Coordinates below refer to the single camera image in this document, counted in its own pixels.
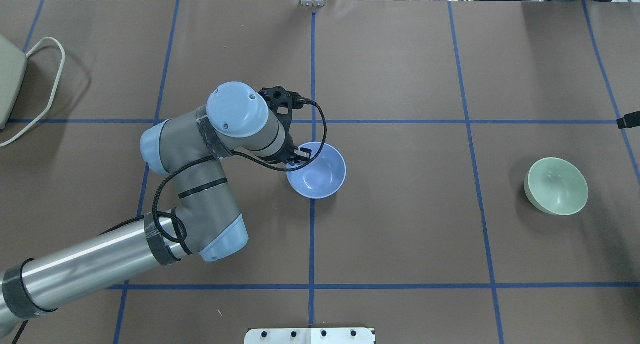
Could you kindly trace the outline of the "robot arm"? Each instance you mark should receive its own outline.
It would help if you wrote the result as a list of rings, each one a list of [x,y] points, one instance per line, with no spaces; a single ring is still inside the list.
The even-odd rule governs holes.
[[[1,337],[61,306],[168,267],[198,253],[215,262],[244,248],[249,235],[222,160],[245,158],[290,173],[318,158],[295,146],[292,113],[318,103],[276,86],[255,91],[227,82],[205,105],[165,120],[140,139],[142,159],[163,181],[150,212],[1,274]]]

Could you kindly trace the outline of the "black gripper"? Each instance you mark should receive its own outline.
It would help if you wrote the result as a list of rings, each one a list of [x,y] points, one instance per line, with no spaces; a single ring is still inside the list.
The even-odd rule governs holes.
[[[285,135],[284,142],[279,150],[267,157],[267,163],[271,165],[285,164],[288,167],[298,167],[310,161],[313,151],[303,146],[295,146],[290,134]]]

